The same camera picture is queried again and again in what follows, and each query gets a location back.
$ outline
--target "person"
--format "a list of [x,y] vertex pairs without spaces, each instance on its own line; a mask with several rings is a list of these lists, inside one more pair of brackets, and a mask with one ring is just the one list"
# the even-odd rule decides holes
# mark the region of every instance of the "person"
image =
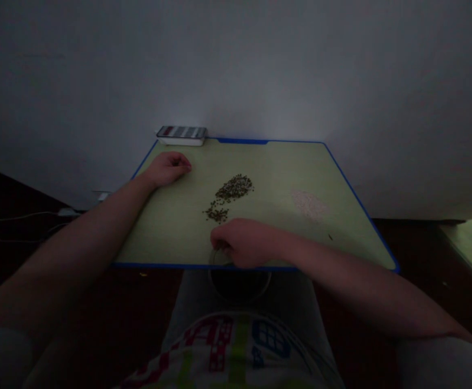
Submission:
[[[51,237],[0,286],[0,388],[21,387],[65,314],[110,265],[149,195],[192,170],[178,152]],[[472,387],[472,334],[417,287],[368,261],[248,219],[211,232],[243,269],[281,259],[251,306],[227,307],[184,271],[162,354],[121,387],[343,387],[312,281],[396,339],[404,387]]]

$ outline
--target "forearm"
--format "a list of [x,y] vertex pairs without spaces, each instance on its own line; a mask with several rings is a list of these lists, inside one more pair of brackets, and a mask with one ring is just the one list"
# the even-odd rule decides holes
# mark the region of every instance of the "forearm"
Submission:
[[297,236],[283,238],[285,260],[364,321],[395,338],[472,335],[420,289],[378,265]]
[[0,286],[0,327],[42,350],[71,304],[111,263],[154,184],[144,175],[74,220]]

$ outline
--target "rice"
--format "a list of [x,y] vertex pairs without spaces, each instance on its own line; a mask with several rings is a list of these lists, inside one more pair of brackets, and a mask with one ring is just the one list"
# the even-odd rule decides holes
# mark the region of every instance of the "rice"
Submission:
[[295,206],[304,216],[312,222],[323,222],[327,207],[320,199],[304,191],[292,190],[290,194]]

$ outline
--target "blue edge trim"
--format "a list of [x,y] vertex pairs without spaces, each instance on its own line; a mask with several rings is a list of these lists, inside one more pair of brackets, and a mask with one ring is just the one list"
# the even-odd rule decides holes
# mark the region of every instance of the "blue edge trim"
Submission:
[[[353,189],[353,187],[349,183],[347,177],[345,176],[344,172],[340,168],[337,160],[335,159],[335,157],[333,156],[333,154],[329,150],[329,147],[327,146],[326,143],[324,143],[324,142],[313,142],[313,141],[304,142],[302,140],[273,140],[273,139],[264,140],[264,139],[234,139],[234,138],[209,138],[209,137],[207,139],[217,139],[218,142],[220,142],[220,143],[255,144],[255,145],[266,145],[268,142],[320,143],[320,144],[323,144],[324,147],[326,148],[326,150],[328,150],[328,153],[331,156],[331,158],[333,159],[333,162],[335,162],[335,165],[337,165],[337,168],[340,171],[340,174],[342,175],[342,177],[344,177],[344,180],[348,184],[349,188],[351,189],[351,192],[353,192],[353,194],[355,195],[355,198],[358,201],[358,203],[360,204],[360,207],[362,207],[362,210],[364,211],[365,215],[369,219],[369,223],[371,223],[371,226],[373,226],[373,228],[376,231],[376,234],[378,235],[378,237],[382,241],[383,245],[385,246],[385,249],[387,250],[387,252],[391,256],[391,259],[393,260],[393,262],[395,264],[395,268],[392,271],[395,272],[395,273],[400,272],[400,265],[399,265],[398,261],[396,260],[396,258],[394,257],[393,252],[391,251],[391,249],[389,248],[389,246],[387,245],[387,243],[383,239],[382,235],[380,234],[380,232],[376,228],[375,224],[371,220],[371,217],[369,216],[369,214],[365,210],[364,205],[362,204],[362,202],[358,198],[355,190]],[[151,151],[153,151],[153,149],[155,148],[157,142],[158,141],[156,140],[153,143],[153,146],[151,146],[151,148],[149,149],[148,153],[145,155],[142,162],[140,162],[140,165],[138,166],[137,170],[135,171],[135,173],[133,174],[131,179],[134,179],[136,177],[138,171],[140,170],[140,168],[142,167],[142,165],[144,164],[146,159],[148,159],[149,155],[151,154]],[[114,267],[139,267],[139,268],[157,267],[157,268],[168,268],[168,269],[225,269],[225,270],[234,270],[234,271],[249,271],[249,270],[241,270],[241,269],[238,269],[236,267],[212,266],[212,265],[139,264],[139,263],[113,263],[112,265]],[[252,270],[253,271],[297,271],[297,269],[294,268],[294,267],[257,267],[257,268],[252,269]]]

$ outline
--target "patterned fabric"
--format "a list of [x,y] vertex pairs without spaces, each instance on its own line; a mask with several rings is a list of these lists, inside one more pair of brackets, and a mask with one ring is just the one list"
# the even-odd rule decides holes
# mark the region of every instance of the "patterned fabric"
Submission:
[[282,323],[258,314],[204,317],[119,388],[334,387]]

